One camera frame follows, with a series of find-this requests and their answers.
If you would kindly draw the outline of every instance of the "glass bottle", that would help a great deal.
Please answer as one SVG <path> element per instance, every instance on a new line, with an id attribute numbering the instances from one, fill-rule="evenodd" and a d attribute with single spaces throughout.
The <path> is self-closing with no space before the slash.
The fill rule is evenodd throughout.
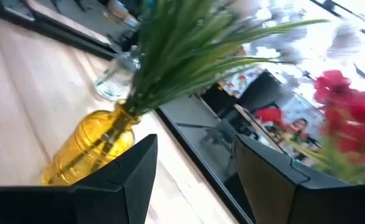
<path id="1" fill-rule="evenodd" d="M 129 52 L 117 55 L 95 82 L 95 89 L 108 100 L 125 99 L 131 89 L 135 72 L 140 68 L 137 46 L 131 46 Z"/>
<path id="2" fill-rule="evenodd" d="M 103 167 L 134 144 L 132 125 L 139 117 L 130 116 L 116 102 L 115 110 L 98 110 L 86 116 L 55 154 L 42 175 L 44 185 L 71 185 Z"/>

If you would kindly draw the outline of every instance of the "yellow glass vase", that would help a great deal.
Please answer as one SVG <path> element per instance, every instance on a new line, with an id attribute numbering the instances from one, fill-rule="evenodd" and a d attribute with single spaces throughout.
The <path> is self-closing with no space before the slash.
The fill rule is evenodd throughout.
<path id="1" fill-rule="evenodd" d="M 114 111 L 99 110 L 86 116 L 58 150 L 42 175 L 44 185 L 71 185 L 92 174 L 134 144 L 130 116 L 118 101 Z"/>

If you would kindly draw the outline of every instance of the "black frame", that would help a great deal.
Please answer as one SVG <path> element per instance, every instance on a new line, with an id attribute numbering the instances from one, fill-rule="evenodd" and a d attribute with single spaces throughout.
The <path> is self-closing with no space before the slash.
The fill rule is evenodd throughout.
<path id="1" fill-rule="evenodd" d="M 338 13 L 333 11 L 333 6 L 336 5 L 333 1 L 326 0 L 324 4 L 319 3 L 317 0 L 310 0 L 319 7 L 327 10 L 335 16 L 341 17 Z M 80 50 L 94 54 L 98 57 L 106 60 L 111 60 L 115 57 L 116 52 L 106 43 L 100 42 L 82 32 L 79 32 L 59 21 L 56 21 L 36 10 L 31 8 L 24 0 L 25 6 L 30 10 L 33 18 L 26 18 L 18 13 L 4 8 L 0 1 L 0 19 L 4 19 L 17 26 L 24 27 L 34 32 L 40 33 L 52 39 L 58 40 L 72 47 L 76 47 Z M 202 172 L 206 180 L 210 183 L 212 188 L 217 192 L 219 197 L 225 203 L 227 208 L 231 211 L 233 216 L 239 223 L 252 223 L 246 213 L 241 209 L 235 199 L 224 187 L 222 182 L 213 174 L 210 168 L 206 165 L 206 162 L 200 157 L 195 149 L 189 144 L 187 139 L 182 135 L 178 129 L 177 124 L 174 123 L 168 116 L 167 112 L 161 107 L 156 109 L 157 114 L 163 120 L 168 129 L 172 132 L 177 141 L 182 145 L 182 148 L 197 165 Z"/>

